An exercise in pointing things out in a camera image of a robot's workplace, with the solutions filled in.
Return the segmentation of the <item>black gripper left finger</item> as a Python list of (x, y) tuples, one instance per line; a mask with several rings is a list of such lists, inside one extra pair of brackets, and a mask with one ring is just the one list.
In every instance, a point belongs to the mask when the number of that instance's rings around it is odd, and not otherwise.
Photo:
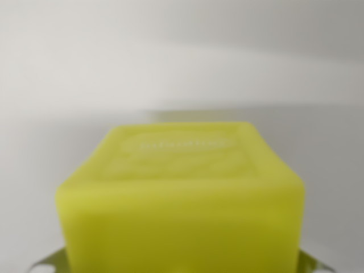
[(44, 259), (34, 263), (28, 273), (70, 273), (65, 248), (62, 248)]

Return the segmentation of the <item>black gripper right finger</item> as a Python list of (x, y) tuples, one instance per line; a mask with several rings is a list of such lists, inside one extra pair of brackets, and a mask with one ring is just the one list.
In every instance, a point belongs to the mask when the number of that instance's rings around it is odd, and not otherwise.
[(325, 263), (314, 258), (303, 250), (299, 252), (297, 273), (335, 273), (336, 271)]

